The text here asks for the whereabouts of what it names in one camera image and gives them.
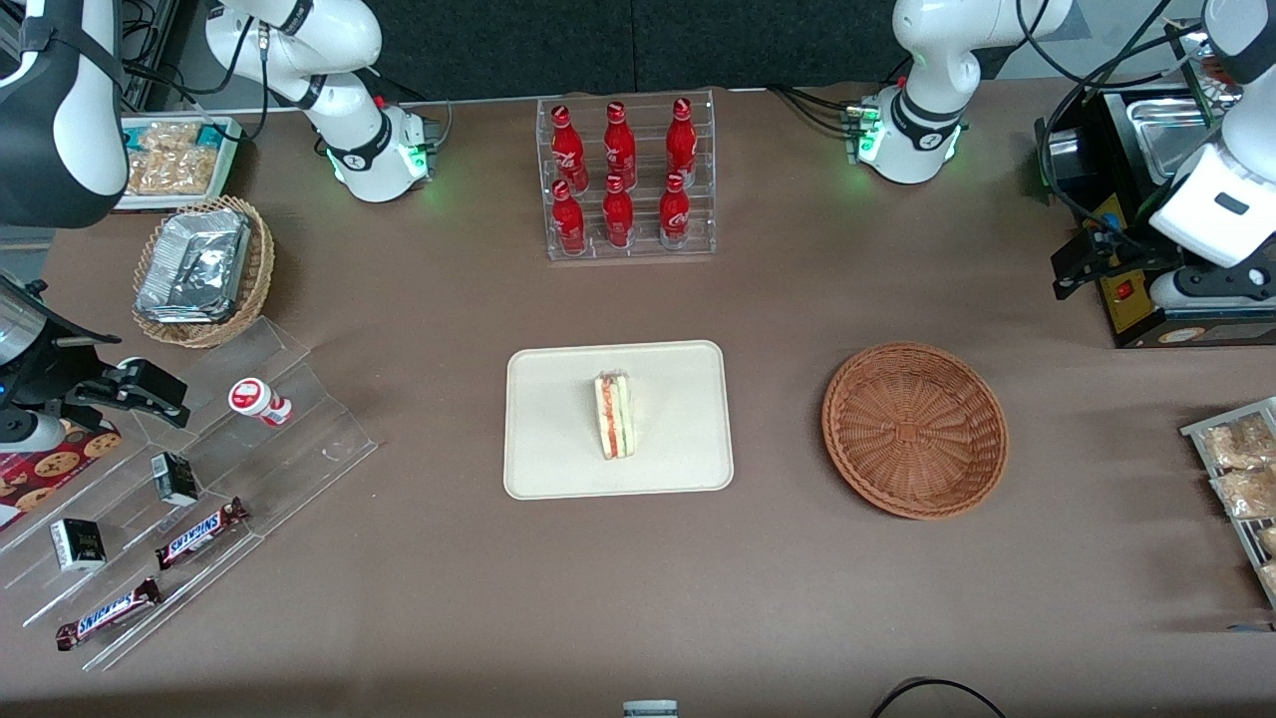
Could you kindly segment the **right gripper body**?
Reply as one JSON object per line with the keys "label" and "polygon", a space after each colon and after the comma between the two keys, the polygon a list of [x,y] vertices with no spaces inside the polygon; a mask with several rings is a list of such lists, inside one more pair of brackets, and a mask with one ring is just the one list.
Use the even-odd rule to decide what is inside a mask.
{"label": "right gripper body", "polygon": [[65,420],[84,432],[105,429],[93,400],[77,392],[110,372],[94,346],[122,339],[54,312],[40,296],[43,281],[18,283],[4,270],[1,283],[1,451],[52,450],[68,436]]}

